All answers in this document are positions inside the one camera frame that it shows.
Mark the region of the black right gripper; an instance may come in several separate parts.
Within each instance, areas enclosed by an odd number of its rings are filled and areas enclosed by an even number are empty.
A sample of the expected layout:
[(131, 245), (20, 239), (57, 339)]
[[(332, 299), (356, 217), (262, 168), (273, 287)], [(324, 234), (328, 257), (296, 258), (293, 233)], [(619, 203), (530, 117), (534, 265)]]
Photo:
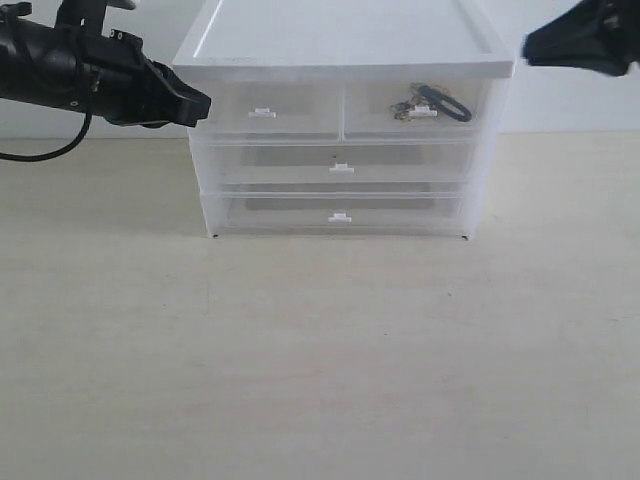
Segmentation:
[(563, 67), (622, 77), (639, 63), (639, 2), (580, 1), (529, 33), (521, 56), (532, 67)]

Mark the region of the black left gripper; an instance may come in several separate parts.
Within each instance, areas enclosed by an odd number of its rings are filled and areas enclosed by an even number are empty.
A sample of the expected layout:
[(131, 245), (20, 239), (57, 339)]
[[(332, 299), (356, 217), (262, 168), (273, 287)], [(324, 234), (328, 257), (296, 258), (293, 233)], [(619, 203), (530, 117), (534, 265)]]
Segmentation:
[(99, 117), (120, 127), (192, 127), (209, 115), (211, 98), (147, 57), (142, 39), (133, 34), (117, 30), (105, 37), (79, 29), (74, 61), (78, 111), (86, 123)]

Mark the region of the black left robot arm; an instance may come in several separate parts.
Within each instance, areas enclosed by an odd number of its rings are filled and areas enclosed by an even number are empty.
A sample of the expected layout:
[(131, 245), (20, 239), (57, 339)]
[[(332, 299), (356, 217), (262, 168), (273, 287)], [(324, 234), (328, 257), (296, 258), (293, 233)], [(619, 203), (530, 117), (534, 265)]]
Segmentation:
[(211, 99), (143, 52), (140, 37), (103, 32), (109, 8), (133, 1), (64, 1), (53, 25), (29, 20), (33, 4), (1, 6), (1, 96), (81, 114), (121, 127), (193, 128)]

